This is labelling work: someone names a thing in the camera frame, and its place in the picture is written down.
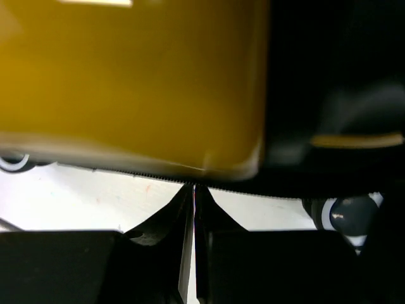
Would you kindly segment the yellow hard-shell suitcase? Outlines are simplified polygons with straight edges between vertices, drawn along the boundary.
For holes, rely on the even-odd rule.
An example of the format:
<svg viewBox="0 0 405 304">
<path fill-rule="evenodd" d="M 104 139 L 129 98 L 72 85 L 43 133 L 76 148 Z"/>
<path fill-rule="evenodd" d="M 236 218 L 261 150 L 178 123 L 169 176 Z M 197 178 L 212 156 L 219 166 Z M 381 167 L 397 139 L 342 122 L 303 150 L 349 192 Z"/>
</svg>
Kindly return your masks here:
<svg viewBox="0 0 405 304">
<path fill-rule="evenodd" d="M 403 1 L 2 1 L 1 170 L 298 197 L 365 242 L 404 178 Z"/>
</svg>

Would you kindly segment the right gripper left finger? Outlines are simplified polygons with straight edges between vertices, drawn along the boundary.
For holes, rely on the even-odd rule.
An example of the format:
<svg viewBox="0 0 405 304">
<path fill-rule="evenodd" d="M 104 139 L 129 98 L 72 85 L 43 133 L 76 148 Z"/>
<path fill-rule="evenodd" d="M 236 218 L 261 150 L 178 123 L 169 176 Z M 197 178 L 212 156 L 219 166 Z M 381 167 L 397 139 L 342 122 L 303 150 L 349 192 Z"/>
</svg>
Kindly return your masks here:
<svg viewBox="0 0 405 304">
<path fill-rule="evenodd" d="M 2 303 L 185 303 L 193 188 L 126 233 L 1 234 Z"/>
</svg>

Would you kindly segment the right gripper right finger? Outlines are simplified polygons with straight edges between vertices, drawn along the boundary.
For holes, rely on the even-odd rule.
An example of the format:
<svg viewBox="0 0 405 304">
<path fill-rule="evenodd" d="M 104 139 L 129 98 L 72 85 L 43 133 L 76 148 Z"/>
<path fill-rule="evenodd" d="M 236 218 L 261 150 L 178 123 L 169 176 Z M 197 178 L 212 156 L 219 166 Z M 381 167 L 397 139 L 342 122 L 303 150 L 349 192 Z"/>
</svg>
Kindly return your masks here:
<svg viewBox="0 0 405 304">
<path fill-rule="evenodd" d="M 359 253 L 338 232 L 239 225 L 194 191 L 200 303 L 403 303 L 404 195 L 385 195 Z"/>
</svg>

